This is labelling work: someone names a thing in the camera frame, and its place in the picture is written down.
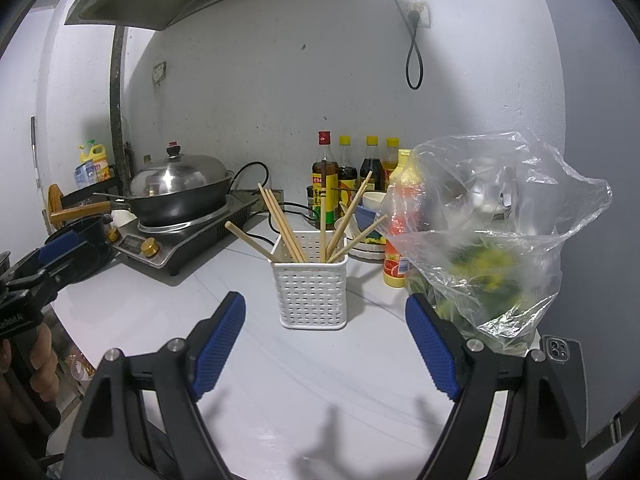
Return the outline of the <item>person's left hand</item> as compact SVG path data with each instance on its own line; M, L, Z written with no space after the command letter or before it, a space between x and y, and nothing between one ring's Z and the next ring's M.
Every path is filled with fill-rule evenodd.
M29 359L34 369L30 378L32 388L44 402L53 401L60 390L56 374L58 357L52 349L50 328L44 323L37 328L37 339L30 349Z

